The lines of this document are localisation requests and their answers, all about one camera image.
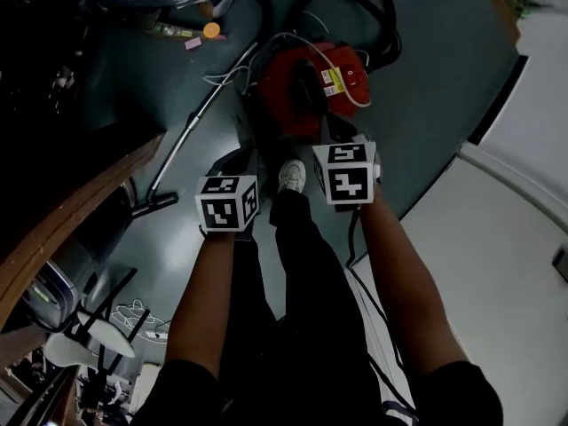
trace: yellow label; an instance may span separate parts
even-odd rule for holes
[[[343,76],[341,75],[339,68],[335,68],[335,71],[329,69],[328,72],[331,75],[331,80],[334,82],[334,86],[337,88],[337,93],[343,93],[345,89],[341,85],[341,80],[339,79],[340,77],[343,79]]]

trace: leg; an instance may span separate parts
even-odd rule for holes
[[[367,355],[365,328],[359,307],[331,247],[312,222],[310,203],[298,191],[276,196],[271,224],[287,275],[286,322],[296,332],[326,336],[334,346]]]
[[[219,383],[228,398],[246,382],[251,365],[266,350],[276,330],[276,319],[264,297],[258,246],[254,240],[236,241],[229,322],[219,372]]]

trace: black sleeve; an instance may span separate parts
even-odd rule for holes
[[[222,397],[212,373],[190,361],[169,361],[130,426],[211,424],[221,407]]]
[[[481,369],[466,361],[451,363],[413,381],[412,393],[422,426],[503,424],[497,393]]]

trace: black cable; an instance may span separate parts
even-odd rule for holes
[[[293,31],[297,22],[302,18],[304,7],[311,0],[296,0],[284,22],[284,29]],[[375,45],[370,49],[369,70],[374,71],[380,67],[385,67],[398,59],[402,51],[402,42],[396,29],[396,12],[392,0],[383,0],[385,12],[370,0],[352,0],[365,8],[383,27]]]
[[[255,41],[259,46],[266,43],[272,35],[272,25],[274,18],[274,8],[272,6],[272,0],[256,0],[260,5],[262,10],[262,22],[258,34],[256,35]]]
[[[349,244],[349,259],[347,259],[347,268],[350,268],[353,262],[355,262],[355,226],[357,225],[357,220],[359,219],[359,207],[353,210],[351,215],[351,222],[349,223],[349,233],[348,233],[348,244]]]
[[[387,320],[387,316],[385,315],[383,310],[381,310],[381,307],[377,304],[377,302],[373,298],[373,295],[371,294],[371,292],[369,291],[369,289],[367,288],[367,286],[365,285],[363,280],[358,276],[358,274],[355,272],[355,270],[353,270],[353,267],[352,267],[353,262],[355,261],[355,241],[354,241],[355,238],[354,237],[355,237],[355,226],[357,225],[358,219],[359,219],[359,209],[355,209],[355,210],[353,210],[353,214],[351,215],[351,222],[349,224],[349,233],[348,233],[349,259],[347,260],[346,266],[347,266],[347,269],[351,272],[351,275],[353,276],[353,278],[355,278],[355,281],[358,282],[358,284],[363,288],[363,290],[367,294],[369,300],[371,300],[371,303],[375,307],[379,316],[381,316],[381,319],[383,319],[384,325],[386,326],[387,331],[389,333],[389,338],[391,339],[390,342],[392,343],[392,349],[394,350],[394,358],[397,361],[397,366],[400,368],[400,370],[404,374],[406,374],[405,367],[402,364],[402,359],[400,358],[400,352],[398,351],[398,347],[397,347],[396,342],[395,342],[395,340],[392,336],[391,327],[389,326],[389,321]]]
[[[408,401],[402,397],[402,395],[397,391],[396,388],[394,388],[394,385],[389,380],[389,377],[387,377],[386,374],[381,370],[381,368],[379,368],[379,365],[377,365],[373,357],[371,357],[370,354],[368,354],[368,357],[369,357],[369,363],[371,363],[371,366],[373,367],[375,372],[379,375],[379,377],[384,382],[384,384],[389,388],[390,392],[394,395],[394,397],[398,400],[398,402],[402,404],[404,407],[406,407],[408,411],[411,412],[414,416],[416,416],[417,414],[416,409],[412,407],[408,403]]]
[[[371,292],[369,291],[369,289],[367,288],[367,286],[365,285],[363,280],[358,276],[358,274],[355,272],[355,270],[353,270],[353,268],[351,267],[351,265],[355,261],[354,236],[355,236],[355,226],[357,224],[358,219],[359,219],[359,208],[353,210],[353,214],[351,215],[351,222],[349,224],[349,235],[348,235],[348,239],[349,239],[348,240],[348,243],[349,243],[349,260],[347,261],[347,269],[351,272],[351,275],[353,276],[353,278],[355,278],[355,281],[357,281],[358,284],[363,288],[363,290],[367,294],[367,297],[369,298],[369,300],[371,300],[371,303],[375,307],[377,313],[379,314],[379,316],[381,316],[381,319],[383,319],[384,325],[386,326],[387,332],[389,333],[389,338],[391,339],[390,342],[392,343],[392,349],[394,350],[394,357],[395,357],[395,360],[397,361],[397,366],[400,368],[402,373],[406,376],[406,371],[405,371],[404,365],[402,364],[402,360],[401,360],[400,354],[398,352],[398,347],[397,347],[396,342],[395,342],[395,340],[392,336],[391,327],[389,326],[389,321],[387,320],[386,315],[384,314],[384,312],[381,310],[380,306],[377,304],[377,302],[375,301],[375,299],[371,295]],[[379,368],[379,366],[377,365],[377,363],[373,359],[373,357],[370,354],[368,354],[368,357],[369,357],[369,361],[371,363],[371,366],[373,366],[375,372],[379,375],[379,377],[384,382],[384,384],[387,385],[387,387],[392,392],[392,394],[395,396],[395,398],[398,399],[398,401],[404,407],[406,407],[412,414],[416,415],[415,409],[413,409],[412,406],[410,406],[410,404],[408,403],[408,401],[406,401],[402,397],[402,395],[397,391],[397,389],[391,383],[391,381],[386,376],[386,374],[381,370],[381,368]]]
[[[159,327],[163,327],[164,325],[168,325],[171,321],[172,321],[172,319],[166,320],[165,322],[161,323],[160,325],[156,325],[156,326],[154,327],[154,332],[155,332]]]

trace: black and white marker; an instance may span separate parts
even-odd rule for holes
[[[205,232],[242,232],[258,212],[256,176],[201,177],[195,202]]]
[[[329,205],[373,201],[375,151],[375,142],[313,147],[316,175]]]

